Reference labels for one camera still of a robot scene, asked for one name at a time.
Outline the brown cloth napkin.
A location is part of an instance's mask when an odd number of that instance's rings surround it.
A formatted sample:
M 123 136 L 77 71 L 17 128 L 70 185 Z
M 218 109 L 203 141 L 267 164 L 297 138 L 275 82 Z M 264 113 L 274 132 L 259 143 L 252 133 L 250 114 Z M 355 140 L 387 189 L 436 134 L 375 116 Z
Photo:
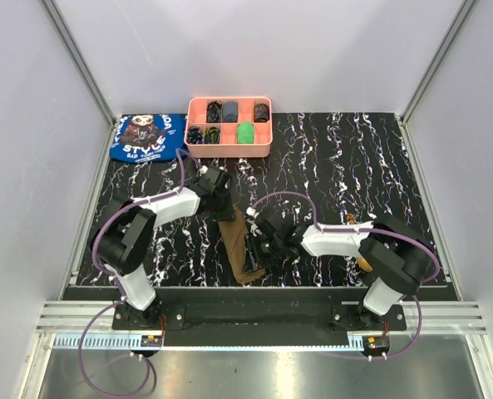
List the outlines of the brown cloth napkin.
M 245 236 L 248 232 L 244 216 L 233 204 L 234 220 L 219 221 L 219 231 L 224 242 L 229 264 L 234 278 L 239 284 L 252 283 L 265 275 L 265 270 L 260 269 L 253 272 L 245 272 L 243 267 L 246 262 Z

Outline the gold spoon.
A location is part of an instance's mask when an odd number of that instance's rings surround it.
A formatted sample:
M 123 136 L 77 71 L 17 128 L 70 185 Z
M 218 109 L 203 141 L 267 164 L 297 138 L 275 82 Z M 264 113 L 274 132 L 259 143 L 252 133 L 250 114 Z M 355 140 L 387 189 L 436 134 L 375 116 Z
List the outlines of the gold spoon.
M 365 273 L 372 272 L 372 266 L 368 263 L 368 261 L 364 258 L 357 258 L 357 264 L 359 268 Z

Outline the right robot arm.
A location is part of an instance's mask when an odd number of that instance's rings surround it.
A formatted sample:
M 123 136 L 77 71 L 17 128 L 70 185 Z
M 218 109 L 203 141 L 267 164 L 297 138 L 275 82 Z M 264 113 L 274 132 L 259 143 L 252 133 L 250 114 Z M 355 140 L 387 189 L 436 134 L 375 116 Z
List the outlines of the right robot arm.
M 401 220 L 388 214 L 355 224 L 295 224 L 270 209 L 247 209 L 252 225 L 245 243 L 250 257 L 245 269 L 270 270 L 283 259 L 309 255 L 341 256 L 363 260 L 371 268 L 367 291 L 357 319 L 367 329 L 379 328 L 399 300 L 417 294 L 440 271 L 431 245 Z

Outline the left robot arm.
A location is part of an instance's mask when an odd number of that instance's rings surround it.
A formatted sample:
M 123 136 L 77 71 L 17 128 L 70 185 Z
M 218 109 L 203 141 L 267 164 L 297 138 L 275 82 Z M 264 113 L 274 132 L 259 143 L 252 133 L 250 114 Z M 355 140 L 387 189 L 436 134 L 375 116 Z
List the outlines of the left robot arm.
M 159 327 L 165 321 L 160 300 L 146 276 L 144 259 L 154 231 L 163 224 L 198 214 L 215 221 L 235 219 L 232 176 L 203 166 L 189 183 L 155 196 L 113 197 L 89 238 L 91 261 L 120 290 L 116 316 L 133 328 Z

